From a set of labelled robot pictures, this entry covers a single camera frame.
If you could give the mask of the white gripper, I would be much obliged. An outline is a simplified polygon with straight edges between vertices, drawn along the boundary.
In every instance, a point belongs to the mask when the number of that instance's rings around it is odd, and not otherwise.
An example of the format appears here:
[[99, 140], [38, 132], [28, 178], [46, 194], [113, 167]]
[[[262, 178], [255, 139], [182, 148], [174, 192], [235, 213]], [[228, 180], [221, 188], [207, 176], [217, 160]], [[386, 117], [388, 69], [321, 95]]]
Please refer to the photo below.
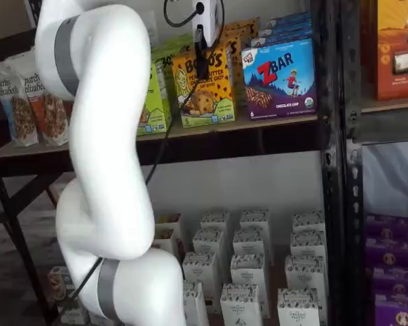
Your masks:
[[197, 14], [192, 19], [192, 35], [197, 58], [197, 76], [207, 77], [207, 47], [218, 38], [222, 24], [222, 6], [217, 0], [194, 0]]

